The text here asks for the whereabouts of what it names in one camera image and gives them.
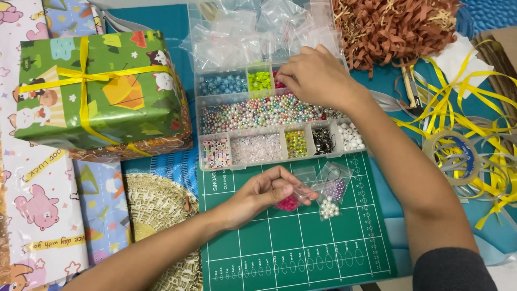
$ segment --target green wrapping paper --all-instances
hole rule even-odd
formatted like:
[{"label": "green wrapping paper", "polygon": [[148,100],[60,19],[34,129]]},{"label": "green wrapping paper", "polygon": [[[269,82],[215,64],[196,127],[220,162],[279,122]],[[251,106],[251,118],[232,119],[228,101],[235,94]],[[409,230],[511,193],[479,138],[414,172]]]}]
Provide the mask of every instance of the green wrapping paper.
[{"label": "green wrapping paper", "polygon": [[[88,37],[86,74],[152,65],[167,72],[145,72],[109,81],[86,83],[89,123],[93,130],[118,143],[171,136],[183,132],[177,73],[160,31]],[[21,43],[20,86],[68,77],[57,68],[81,70],[80,37]],[[89,134],[80,119],[81,84],[13,92],[18,112],[9,117],[19,139],[61,149],[93,149],[110,143]]]}]

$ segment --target hand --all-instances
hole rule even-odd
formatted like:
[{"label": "hand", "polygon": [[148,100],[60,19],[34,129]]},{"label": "hand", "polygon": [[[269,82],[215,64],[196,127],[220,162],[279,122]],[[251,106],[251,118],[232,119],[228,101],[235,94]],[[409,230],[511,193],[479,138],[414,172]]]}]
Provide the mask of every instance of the hand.
[{"label": "hand", "polygon": [[[282,166],[268,169],[242,186],[228,201],[214,208],[224,229],[237,229],[252,220],[266,208],[282,201],[293,193],[293,186],[301,182]],[[311,204],[318,194],[309,194],[302,203]]]},{"label": "hand", "polygon": [[276,75],[295,95],[307,103],[341,110],[347,114],[356,100],[370,96],[323,45],[302,47]]}]

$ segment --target tape roll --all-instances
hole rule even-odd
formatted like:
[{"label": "tape roll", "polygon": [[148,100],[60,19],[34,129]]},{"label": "tape roll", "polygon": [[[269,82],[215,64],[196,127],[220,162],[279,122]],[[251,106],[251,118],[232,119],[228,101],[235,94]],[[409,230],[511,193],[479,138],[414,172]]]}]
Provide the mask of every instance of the tape roll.
[{"label": "tape roll", "polygon": [[[452,141],[452,143],[440,143],[439,141],[441,139]],[[478,153],[471,141],[452,130],[443,130],[425,140],[422,145],[422,152],[424,152],[433,162],[436,162],[435,153],[444,148],[459,148],[462,151],[462,157],[458,155],[449,155],[445,157],[445,159],[452,161],[456,165],[455,168],[457,168],[458,165],[464,165],[462,167],[462,171],[464,171],[464,173],[458,179],[450,177],[447,175],[448,170],[440,168],[444,173],[445,178],[447,178],[452,186],[463,186],[472,183],[479,174],[481,164],[479,162]],[[450,163],[448,161],[442,159],[440,162],[441,164]]]}]

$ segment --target yellow ribbon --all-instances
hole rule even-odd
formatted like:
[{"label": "yellow ribbon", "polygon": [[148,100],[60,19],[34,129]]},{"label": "yellow ribbon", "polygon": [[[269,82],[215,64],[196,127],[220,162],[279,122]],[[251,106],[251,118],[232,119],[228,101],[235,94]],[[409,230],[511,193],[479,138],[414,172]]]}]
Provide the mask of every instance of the yellow ribbon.
[{"label": "yellow ribbon", "polygon": [[[426,105],[424,113],[422,113],[422,115],[419,116],[418,118],[416,118],[415,120],[413,120],[411,122],[403,122],[403,121],[400,121],[395,118],[392,118],[392,119],[399,126],[401,126],[401,127],[403,126],[408,129],[411,129],[414,132],[424,136],[425,138],[428,138],[431,134],[435,134],[437,132],[440,132],[441,130],[444,130],[446,117],[449,117],[449,119],[450,119],[450,128],[451,129],[453,128],[455,122],[465,128],[470,129],[470,132],[465,134],[465,137],[467,137],[467,138],[472,137],[475,134],[478,134],[479,136],[482,136],[482,137],[489,137],[487,139],[487,141],[495,147],[494,154],[492,154],[492,156],[489,158],[489,161],[493,162],[494,164],[497,164],[500,168],[493,167],[490,164],[485,163],[484,167],[491,169],[490,184],[484,183],[480,178],[476,178],[471,183],[471,185],[476,187],[477,189],[479,189],[480,192],[475,196],[462,197],[462,198],[478,198],[485,193],[488,193],[488,194],[492,195],[493,197],[498,197],[501,194],[503,194],[502,196],[499,197],[499,200],[493,201],[494,206],[492,207],[490,212],[487,215],[485,215],[483,218],[481,218],[478,221],[478,223],[476,223],[475,227],[478,229],[481,229],[483,227],[483,224],[489,217],[489,215],[491,215],[493,213],[498,213],[498,212],[500,212],[501,208],[504,205],[517,201],[517,191],[515,190],[515,189],[517,189],[517,169],[515,168],[515,163],[513,163],[513,164],[507,163],[507,161],[503,155],[511,156],[511,153],[505,147],[503,147],[503,145],[501,144],[501,139],[497,135],[493,136],[494,134],[501,133],[501,132],[511,133],[511,130],[516,128],[517,125],[511,126],[508,121],[509,118],[511,118],[511,117],[505,115],[496,104],[494,104],[493,102],[488,100],[482,94],[489,96],[489,97],[499,99],[500,101],[507,102],[509,105],[511,105],[515,108],[517,108],[517,103],[510,100],[509,98],[507,98],[505,96],[501,96],[499,94],[496,94],[496,93],[493,93],[490,91],[486,91],[483,89],[479,89],[472,85],[469,85],[468,80],[471,77],[475,77],[475,76],[499,75],[499,76],[505,76],[505,77],[510,78],[510,80],[513,81],[516,86],[517,86],[517,80],[515,80],[509,76],[506,76],[504,74],[501,74],[499,72],[478,71],[478,72],[471,73],[463,81],[459,82],[458,81],[459,76],[461,76],[463,74],[463,72],[467,66],[469,56],[470,56],[470,54],[463,61],[460,71],[458,72],[458,75],[450,83],[447,83],[444,75],[442,74],[442,71],[438,68],[436,63],[432,59],[430,59],[428,57],[424,57],[432,64],[432,66],[436,72],[436,75],[440,81],[440,84],[442,85],[442,88],[439,89],[433,85],[427,84],[427,88],[429,88],[429,90],[433,91],[435,94],[431,98],[431,101]],[[426,85],[426,83],[422,80],[417,79],[417,81],[419,81],[424,86]],[[469,119],[467,119],[463,114],[454,112],[452,104],[449,101],[449,95],[452,92],[454,86],[460,87],[459,93],[458,93],[458,106],[460,108],[461,113],[463,113],[463,108],[462,108],[463,92],[465,90],[469,90],[472,92],[472,94],[474,96],[479,98],[488,107],[490,107],[491,109],[493,109],[494,111],[499,113],[501,116],[498,119],[500,119],[500,118],[505,119],[507,127],[499,128],[497,125],[498,119],[496,119],[492,123],[492,128],[480,127],[480,126],[475,125]],[[420,122],[421,120],[425,119],[426,117],[430,117],[429,127],[427,128],[427,130],[422,130],[417,126],[412,125],[415,122]],[[435,127],[435,121],[437,118],[439,119],[438,128]],[[517,154],[517,148],[515,147],[515,145],[513,145],[513,148],[514,148],[514,156],[515,156]],[[448,149],[443,149],[441,151],[441,153],[437,153],[437,155],[438,155],[438,157],[442,158],[444,156],[447,156],[447,155],[450,155],[453,153],[457,153],[456,150],[448,148]],[[463,174],[462,171],[454,172],[455,177],[459,177],[462,174]],[[503,193],[503,191],[505,189],[507,189],[508,185],[511,187],[512,192],[509,194]]]},{"label": "yellow ribbon", "polygon": [[[141,74],[141,73],[145,73],[145,72],[156,72],[156,71],[168,72],[169,74],[173,75],[171,69],[167,66],[145,66],[145,67],[140,67],[140,68],[132,68],[132,69],[119,70],[119,71],[112,71],[112,72],[102,72],[102,73],[98,73],[98,74],[87,74],[86,73],[86,61],[88,60],[88,37],[87,36],[81,37],[79,60],[81,63],[80,71],[66,69],[66,68],[57,68],[56,69],[56,72],[58,75],[68,77],[68,79],[40,83],[40,84],[33,84],[33,85],[25,85],[25,86],[20,87],[20,93],[81,83],[81,107],[79,109],[81,126],[89,134],[96,136],[110,144],[115,144],[115,145],[119,145],[120,143],[110,139],[109,137],[107,137],[101,133],[96,132],[90,126],[89,115],[88,115],[88,98],[87,98],[88,94],[87,94],[87,90],[86,90],[86,82],[108,81],[108,80],[110,80],[112,78],[116,78],[116,77],[136,75],[136,74]],[[128,143],[128,147],[142,155],[152,156],[146,152],[143,152],[143,151],[137,149],[135,147],[134,143],[132,143],[132,142]]]}]

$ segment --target green cutting mat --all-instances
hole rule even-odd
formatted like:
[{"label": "green cutting mat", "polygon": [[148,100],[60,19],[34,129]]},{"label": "green cutting mat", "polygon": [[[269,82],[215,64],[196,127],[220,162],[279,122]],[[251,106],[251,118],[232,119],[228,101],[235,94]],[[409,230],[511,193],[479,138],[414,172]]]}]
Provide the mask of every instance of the green cutting mat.
[{"label": "green cutting mat", "polygon": [[[397,276],[366,152],[330,161],[354,170],[342,215],[320,221],[318,205],[293,212],[273,207],[201,248],[205,291],[315,290]],[[288,170],[326,158],[280,163]],[[229,199],[252,176],[275,165],[239,171],[197,170],[200,211]]]}]

